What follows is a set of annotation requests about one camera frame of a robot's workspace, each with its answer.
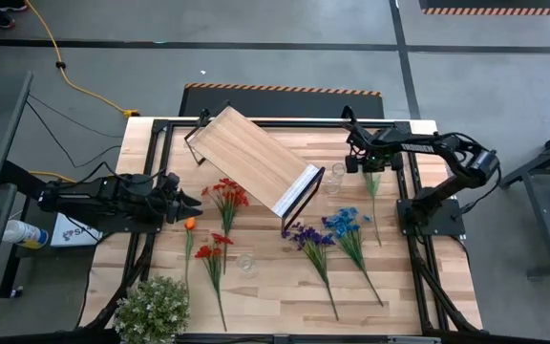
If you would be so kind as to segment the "wooden shelf with black frame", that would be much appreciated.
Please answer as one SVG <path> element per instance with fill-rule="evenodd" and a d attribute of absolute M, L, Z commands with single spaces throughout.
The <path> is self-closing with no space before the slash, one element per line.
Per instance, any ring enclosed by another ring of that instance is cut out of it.
<path fill-rule="evenodd" d="M 274 139 L 226 102 L 208 123 L 185 137 L 196 163 L 211 162 L 281 220 L 295 220 L 319 190 L 325 174 Z"/>

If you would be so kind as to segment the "white spray can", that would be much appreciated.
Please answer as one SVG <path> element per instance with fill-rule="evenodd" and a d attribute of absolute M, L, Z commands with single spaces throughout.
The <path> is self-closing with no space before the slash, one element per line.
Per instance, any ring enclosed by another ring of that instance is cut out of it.
<path fill-rule="evenodd" d="M 40 249 L 48 243 L 49 233 L 37 226 L 8 220 L 2 241 L 28 249 Z"/>

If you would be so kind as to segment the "green bush with white blossoms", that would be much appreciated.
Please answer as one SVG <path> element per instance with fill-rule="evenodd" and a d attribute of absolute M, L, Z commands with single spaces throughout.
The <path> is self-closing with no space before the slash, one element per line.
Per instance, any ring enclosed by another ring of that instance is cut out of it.
<path fill-rule="evenodd" d="M 113 327 L 126 344 L 173 344 L 189 321 L 186 284 L 158 275 L 128 289 L 116 302 Z"/>

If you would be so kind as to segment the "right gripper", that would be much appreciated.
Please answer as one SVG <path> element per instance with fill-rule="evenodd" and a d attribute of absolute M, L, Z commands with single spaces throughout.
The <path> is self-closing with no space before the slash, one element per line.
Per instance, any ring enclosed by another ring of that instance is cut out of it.
<path fill-rule="evenodd" d="M 345 156 L 347 173 L 357 173 L 359 169 L 365 174 L 384 172 L 386 167 L 394 171 L 403 168 L 403 158 L 399 151 L 394 150 L 394 144 L 385 141 L 391 129 L 377 130 L 370 133 L 359 124 L 344 124 L 349 131 L 346 143 L 349 154 Z"/>

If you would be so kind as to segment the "orange artificial tulip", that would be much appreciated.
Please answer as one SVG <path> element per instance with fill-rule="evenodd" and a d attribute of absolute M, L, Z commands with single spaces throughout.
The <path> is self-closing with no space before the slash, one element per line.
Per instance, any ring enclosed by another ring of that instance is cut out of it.
<path fill-rule="evenodd" d="M 194 234 L 193 231 L 196 227 L 196 218 L 191 217 L 185 220 L 184 229 L 186 233 L 185 241 L 185 252 L 184 252 L 184 283 L 186 286 L 187 294 L 190 294 L 190 283 L 189 283 L 189 263 L 192 249 L 194 246 Z"/>

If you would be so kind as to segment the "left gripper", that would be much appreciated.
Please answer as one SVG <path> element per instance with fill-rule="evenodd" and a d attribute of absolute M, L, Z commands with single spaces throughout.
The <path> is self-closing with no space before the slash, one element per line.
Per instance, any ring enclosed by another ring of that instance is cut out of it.
<path fill-rule="evenodd" d="M 182 189 L 168 190 L 155 187 L 153 193 L 161 198 L 159 209 L 169 224 L 200 216 L 203 211 L 195 208 L 201 201 L 184 193 Z"/>

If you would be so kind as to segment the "large red artificial flower bunch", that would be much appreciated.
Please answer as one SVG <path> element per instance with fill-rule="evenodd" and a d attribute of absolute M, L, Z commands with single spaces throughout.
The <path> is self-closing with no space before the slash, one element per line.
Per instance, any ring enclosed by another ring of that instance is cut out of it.
<path fill-rule="evenodd" d="M 211 248 L 208 266 L 214 275 L 215 259 L 218 259 L 219 272 L 225 273 L 228 246 L 233 244 L 230 239 L 230 231 L 239 210 L 244 206 L 249 206 L 249 200 L 246 191 L 229 178 L 219 179 L 218 183 L 206 186 L 201 191 L 201 195 L 217 206 L 222 219 L 222 234 L 216 234 L 214 237 L 215 245 Z"/>

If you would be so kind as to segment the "white box with logo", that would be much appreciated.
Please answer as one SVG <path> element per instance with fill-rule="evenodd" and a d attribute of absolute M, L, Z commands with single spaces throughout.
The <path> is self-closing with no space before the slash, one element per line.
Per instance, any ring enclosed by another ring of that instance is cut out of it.
<path fill-rule="evenodd" d="M 71 217 L 58 213 L 51 237 L 52 247 L 94 246 L 103 233 L 93 227 L 80 223 Z"/>

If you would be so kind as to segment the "black desk support beam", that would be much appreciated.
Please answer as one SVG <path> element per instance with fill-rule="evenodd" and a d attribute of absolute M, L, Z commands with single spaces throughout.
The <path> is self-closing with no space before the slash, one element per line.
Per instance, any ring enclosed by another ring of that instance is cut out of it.
<path fill-rule="evenodd" d="M 0 172 L 0 183 L 14 184 L 20 193 L 36 201 L 46 185 L 29 171 L 11 161 L 4 161 Z"/>

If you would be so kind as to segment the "purple artificial flower bunch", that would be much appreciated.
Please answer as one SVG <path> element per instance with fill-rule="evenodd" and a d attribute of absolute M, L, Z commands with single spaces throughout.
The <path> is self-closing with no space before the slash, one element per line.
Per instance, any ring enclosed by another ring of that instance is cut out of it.
<path fill-rule="evenodd" d="M 328 278 L 328 253 L 329 249 L 336 245 L 332 239 L 332 233 L 323 234 L 313 226 L 296 223 L 284 228 L 281 236 L 292 243 L 298 251 L 302 251 L 314 266 L 326 287 L 335 319 L 339 320 Z"/>

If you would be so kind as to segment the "clear glass vase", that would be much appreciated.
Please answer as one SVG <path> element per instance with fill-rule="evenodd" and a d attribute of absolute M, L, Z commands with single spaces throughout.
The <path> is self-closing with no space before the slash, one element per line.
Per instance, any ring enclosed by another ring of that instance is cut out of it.
<path fill-rule="evenodd" d="M 331 167 L 323 182 L 325 192 L 328 194 L 338 193 L 341 189 L 346 172 L 346 166 L 342 162 L 335 163 Z"/>
<path fill-rule="evenodd" d="M 254 278 L 258 274 L 258 268 L 254 258 L 249 254 L 241 254 L 236 259 L 236 266 L 243 278 Z"/>

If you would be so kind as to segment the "small red artificial flower bunch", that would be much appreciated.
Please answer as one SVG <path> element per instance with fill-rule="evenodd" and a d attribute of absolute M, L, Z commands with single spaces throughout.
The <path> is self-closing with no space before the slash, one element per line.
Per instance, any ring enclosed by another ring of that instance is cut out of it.
<path fill-rule="evenodd" d="M 201 260 L 206 268 L 211 285 L 216 293 L 222 326 L 227 331 L 222 308 L 221 280 L 225 270 L 227 247 L 233 245 L 234 242 L 225 235 L 212 233 L 211 236 L 212 243 L 200 247 L 195 254 L 195 258 Z"/>

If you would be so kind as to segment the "blue artificial flower bunch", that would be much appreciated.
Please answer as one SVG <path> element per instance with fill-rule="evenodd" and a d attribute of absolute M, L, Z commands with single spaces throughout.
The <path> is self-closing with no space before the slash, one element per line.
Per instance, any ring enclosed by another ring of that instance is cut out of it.
<path fill-rule="evenodd" d="M 322 225 L 334 235 L 339 248 L 347 254 L 353 264 L 364 275 L 379 305 L 384 306 L 367 271 L 362 249 L 362 231 L 360 223 L 357 220 L 358 214 L 359 212 L 356 207 L 340 208 L 336 214 L 323 217 Z"/>

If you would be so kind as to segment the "black mat with striped edge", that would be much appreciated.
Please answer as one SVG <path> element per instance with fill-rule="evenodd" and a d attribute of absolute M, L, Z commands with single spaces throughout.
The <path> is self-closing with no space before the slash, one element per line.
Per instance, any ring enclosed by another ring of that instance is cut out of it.
<path fill-rule="evenodd" d="M 226 102 L 252 118 L 338 118 L 346 105 L 360 118 L 385 117 L 378 91 L 210 82 L 184 86 L 179 115 L 214 114 Z"/>
<path fill-rule="evenodd" d="M 428 15 L 550 15 L 550 0 L 418 0 Z"/>

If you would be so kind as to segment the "dark red artificial tulip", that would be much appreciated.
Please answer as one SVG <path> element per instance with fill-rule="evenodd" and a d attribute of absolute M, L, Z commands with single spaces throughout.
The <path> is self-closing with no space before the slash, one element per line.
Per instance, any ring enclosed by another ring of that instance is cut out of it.
<path fill-rule="evenodd" d="M 379 188 L 379 184 L 380 184 L 380 176 L 376 173 L 364 172 L 363 177 L 364 177 L 364 180 L 365 180 L 367 191 L 368 191 L 368 193 L 370 195 L 370 199 L 371 199 L 371 214 L 372 214 L 372 223 L 373 223 L 373 227 L 374 227 L 374 231 L 375 231 L 375 238 L 377 240 L 378 245 L 382 246 L 382 241 L 381 241 L 380 233 L 379 233 L 379 227 L 378 227 L 377 220 L 376 220 L 376 217 L 377 217 L 377 214 L 376 214 L 376 196 L 377 196 L 377 192 L 378 192 L 378 188 Z"/>

